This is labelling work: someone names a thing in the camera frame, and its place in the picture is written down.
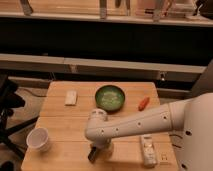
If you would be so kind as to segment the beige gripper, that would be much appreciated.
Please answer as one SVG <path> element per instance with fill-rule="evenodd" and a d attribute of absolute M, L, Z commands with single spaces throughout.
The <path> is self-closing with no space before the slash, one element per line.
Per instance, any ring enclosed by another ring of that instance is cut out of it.
<path fill-rule="evenodd" d="M 113 154 L 114 145 L 112 143 L 105 144 L 104 146 L 98 146 L 95 143 L 92 143 L 90 147 L 96 147 L 98 149 L 97 158 L 106 159 L 110 158 Z"/>

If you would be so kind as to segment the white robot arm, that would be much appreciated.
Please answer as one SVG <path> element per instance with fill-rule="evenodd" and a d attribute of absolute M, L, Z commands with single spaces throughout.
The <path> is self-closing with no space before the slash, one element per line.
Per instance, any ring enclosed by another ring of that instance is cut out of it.
<path fill-rule="evenodd" d="M 121 119 L 109 121 L 94 109 L 85 137 L 98 148 L 113 138 L 181 131 L 181 171 L 213 171 L 213 93 L 166 103 Z"/>

